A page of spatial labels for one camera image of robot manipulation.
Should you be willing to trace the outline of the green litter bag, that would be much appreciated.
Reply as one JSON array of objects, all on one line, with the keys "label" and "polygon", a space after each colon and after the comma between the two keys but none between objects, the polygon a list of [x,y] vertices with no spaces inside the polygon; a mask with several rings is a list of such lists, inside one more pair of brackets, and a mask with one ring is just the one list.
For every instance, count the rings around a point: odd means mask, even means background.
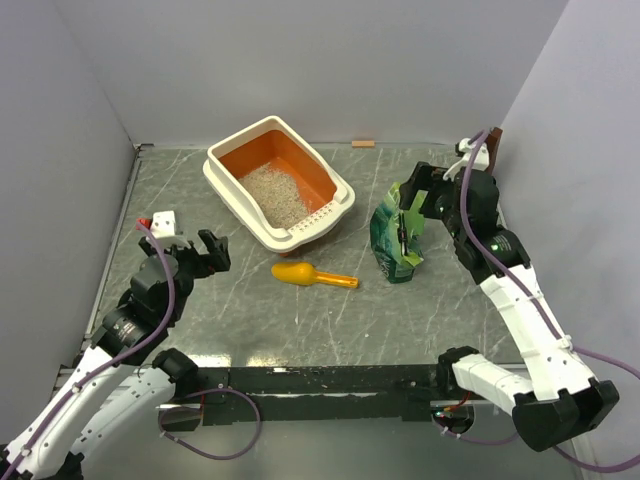
[{"label": "green litter bag", "polygon": [[399,182],[394,182],[375,209],[370,223],[370,244],[374,257],[387,281],[391,284],[412,280],[414,271],[424,258],[419,238],[424,232],[422,223],[409,223],[406,218],[408,254],[403,257],[398,242]]}]

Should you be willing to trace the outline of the yellow plastic litter scoop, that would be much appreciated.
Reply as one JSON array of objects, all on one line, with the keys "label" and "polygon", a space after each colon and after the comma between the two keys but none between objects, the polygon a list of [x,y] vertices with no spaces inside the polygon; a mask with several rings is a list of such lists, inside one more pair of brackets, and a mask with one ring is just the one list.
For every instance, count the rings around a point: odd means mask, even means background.
[{"label": "yellow plastic litter scoop", "polygon": [[350,289],[355,289],[359,286],[359,280],[355,277],[321,272],[307,262],[277,263],[272,266],[271,273],[281,282],[298,286],[325,284]]}]

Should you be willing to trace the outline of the black bag clip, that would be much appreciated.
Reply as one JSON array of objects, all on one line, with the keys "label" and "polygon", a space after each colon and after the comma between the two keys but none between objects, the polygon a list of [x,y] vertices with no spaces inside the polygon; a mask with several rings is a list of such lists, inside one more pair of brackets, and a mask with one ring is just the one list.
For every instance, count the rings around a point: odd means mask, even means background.
[{"label": "black bag clip", "polygon": [[408,254],[408,240],[407,240],[405,215],[403,210],[400,210],[398,213],[397,234],[398,234],[398,242],[400,245],[401,255],[405,257]]}]

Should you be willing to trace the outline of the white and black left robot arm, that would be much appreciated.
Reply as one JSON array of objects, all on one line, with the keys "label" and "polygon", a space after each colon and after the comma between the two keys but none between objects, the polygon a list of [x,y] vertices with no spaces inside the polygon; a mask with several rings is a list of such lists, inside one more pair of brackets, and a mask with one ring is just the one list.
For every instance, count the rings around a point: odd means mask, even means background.
[{"label": "white and black left robot arm", "polygon": [[111,392],[167,337],[195,281],[230,268],[227,238],[206,229],[198,235],[207,249],[204,254],[192,243],[164,247],[151,232],[140,240],[145,260],[65,385],[3,448],[2,478],[34,479],[56,473]]}]

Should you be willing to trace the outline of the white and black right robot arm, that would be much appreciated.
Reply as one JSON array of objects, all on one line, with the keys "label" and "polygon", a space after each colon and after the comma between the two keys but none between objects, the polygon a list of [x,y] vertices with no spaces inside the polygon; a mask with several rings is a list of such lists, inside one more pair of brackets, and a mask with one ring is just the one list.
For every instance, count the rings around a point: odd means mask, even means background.
[{"label": "white and black right robot arm", "polygon": [[528,372],[512,373],[473,347],[450,348],[438,358],[440,393],[454,399],[471,392],[491,401],[537,452],[593,430],[619,393],[611,381],[596,378],[549,312],[530,257],[499,220],[494,177],[461,170],[448,179],[444,168],[419,162],[399,187],[400,209],[407,210],[419,192],[426,194],[420,214],[443,223],[459,262],[497,309]]}]

